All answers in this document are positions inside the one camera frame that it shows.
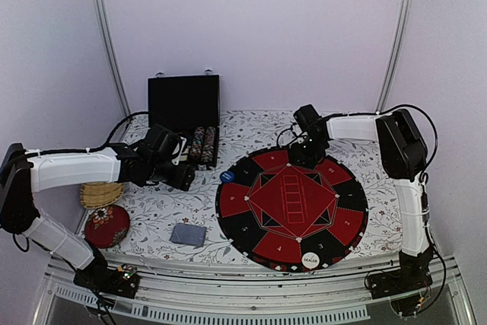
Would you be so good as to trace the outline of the blue small blind button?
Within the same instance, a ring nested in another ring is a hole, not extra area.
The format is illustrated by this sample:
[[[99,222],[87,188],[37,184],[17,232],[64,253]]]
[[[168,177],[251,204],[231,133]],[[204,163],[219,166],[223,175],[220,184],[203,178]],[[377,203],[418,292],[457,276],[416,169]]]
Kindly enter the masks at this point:
[[[235,179],[234,172],[230,170],[222,172],[219,177],[222,183],[231,183]]]

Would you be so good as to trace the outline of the white blue dealer button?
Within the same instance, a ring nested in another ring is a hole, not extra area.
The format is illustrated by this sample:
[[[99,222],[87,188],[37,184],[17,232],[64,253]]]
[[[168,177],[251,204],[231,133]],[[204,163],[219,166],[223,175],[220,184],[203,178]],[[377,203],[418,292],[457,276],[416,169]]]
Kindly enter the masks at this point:
[[[320,264],[320,257],[314,252],[307,252],[301,258],[302,265],[308,269],[314,269]]]

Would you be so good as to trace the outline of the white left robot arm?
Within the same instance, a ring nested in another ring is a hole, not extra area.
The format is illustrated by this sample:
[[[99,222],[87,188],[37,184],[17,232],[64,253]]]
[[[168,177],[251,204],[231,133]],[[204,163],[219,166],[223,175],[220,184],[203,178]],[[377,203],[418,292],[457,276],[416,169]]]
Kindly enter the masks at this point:
[[[185,138],[153,126],[134,144],[107,142],[98,148],[27,150],[11,145],[1,165],[1,227],[60,256],[97,290],[113,284],[103,256],[87,241],[35,206],[34,196],[85,183],[163,183],[187,191],[195,168],[180,161]]]

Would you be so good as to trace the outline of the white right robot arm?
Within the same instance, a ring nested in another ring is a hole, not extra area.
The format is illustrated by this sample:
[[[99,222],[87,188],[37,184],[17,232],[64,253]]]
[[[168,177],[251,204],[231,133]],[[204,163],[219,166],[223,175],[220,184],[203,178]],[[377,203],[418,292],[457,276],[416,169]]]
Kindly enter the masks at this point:
[[[401,292],[421,282],[423,271],[436,254],[429,234],[429,204],[425,186],[427,169],[435,157],[416,125],[411,104],[399,104],[384,112],[334,113],[321,116],[308,104],[294,112],[301,132],[286,145],[296,165],[320,163],[332,140],[364,140],[378,144],[382,167],[393,181],[403,226],[399,264],[393,284]]]

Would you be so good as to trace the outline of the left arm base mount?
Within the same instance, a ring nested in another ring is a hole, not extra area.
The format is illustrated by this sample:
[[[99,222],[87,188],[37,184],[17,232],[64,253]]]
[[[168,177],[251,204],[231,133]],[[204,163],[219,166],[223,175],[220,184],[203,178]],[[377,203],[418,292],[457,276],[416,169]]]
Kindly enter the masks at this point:
[[[85,269],[76,270],[73,282],[96,293],[134,299],[140,277],[138,269],[129,264],[110,269],[105,262],[92,262]]]

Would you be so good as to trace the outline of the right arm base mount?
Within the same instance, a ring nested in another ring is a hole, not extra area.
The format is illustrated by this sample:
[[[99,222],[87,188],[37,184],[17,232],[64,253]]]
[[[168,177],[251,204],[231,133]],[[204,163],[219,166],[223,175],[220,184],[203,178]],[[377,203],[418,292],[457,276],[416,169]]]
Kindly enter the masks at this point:
[[[364,279],[365,288],[373,299],[404,295],[419,289],[428,289],[433,281],[429,274],[429,255],[410,256],[399,253],[399,268],[391,271],[377,270]],[[416,293],[392,300],[393,311],[401,317],[414,317],[422,309],[425,295]]]

